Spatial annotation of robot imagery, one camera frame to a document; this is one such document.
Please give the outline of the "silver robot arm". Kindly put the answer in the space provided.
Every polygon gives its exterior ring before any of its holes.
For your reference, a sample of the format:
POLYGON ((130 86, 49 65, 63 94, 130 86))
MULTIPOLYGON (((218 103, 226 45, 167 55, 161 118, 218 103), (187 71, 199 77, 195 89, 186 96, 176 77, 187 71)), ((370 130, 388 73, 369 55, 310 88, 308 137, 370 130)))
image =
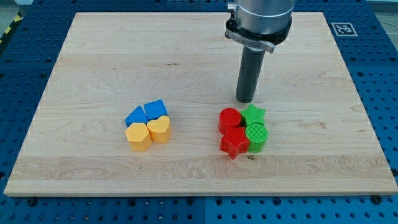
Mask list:
POLYGON ((274 52, 288 36, 295 0, 234 0, 225 36, 255 51, 274 52))

